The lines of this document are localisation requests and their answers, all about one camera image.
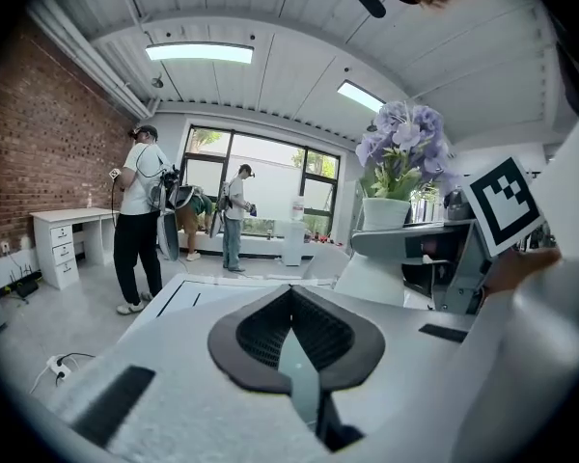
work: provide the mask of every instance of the ceiling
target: ceiling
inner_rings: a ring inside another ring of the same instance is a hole
[[[56,1],[143,102],[242,108],[360,141],[373,112],[337,93],[347,79],[383,100],[436,108],[455,145],[509,127],[522,137],[526,124],[552,133],[560,85],[537,0],[460,0],[445,11],[382,0],[382,19],[356,0]],[[169,41],[255,52],[251,65],[151,62],[146,46]],[[162,89],[151,85],[159,74]]]

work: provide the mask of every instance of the black pants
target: black pants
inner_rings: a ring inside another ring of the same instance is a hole
[[[152,296],[163,288],[161,265],[156,256],[156,218],[159,212],[148,214],[121,214],[114,234],[114,265],[116,276],[123,291],[124,300],[139,304],[139,293],[135,283],[134,267],[137,256],[142,261],[148,288]]]

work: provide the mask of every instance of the brick wall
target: brick wall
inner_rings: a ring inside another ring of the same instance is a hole
[[[110,207],[107,174],[124,161],[134,123],[22,20],[0,57],[0,242],[12,252],[22,236],[34,242],[30,212]]]

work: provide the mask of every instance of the hand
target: hand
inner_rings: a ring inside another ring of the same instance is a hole
[[[508,249],[493,262],[484,283],[485,295],[515,289],[532,273],[555,264],[561,257],[557,248],[528,253]]]

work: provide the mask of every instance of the white t-shirt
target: white t-shirt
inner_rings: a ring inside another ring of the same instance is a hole
[[[242,178],[236,177],[230,182],[230,200],[238,199],[244,203],[244,194],[242,193]],[[244,209],[233,204],[232,207],[226,209],[225,217],[231,220],[241,220],[244,218]]]
[[[161,179],[161,170],[171,169],[167,156],[157,144],[138,143],[131,148],[124,167],[135,172],[135,179],[124,191],[121,214],[146,214],[152,207],[151,190]]]

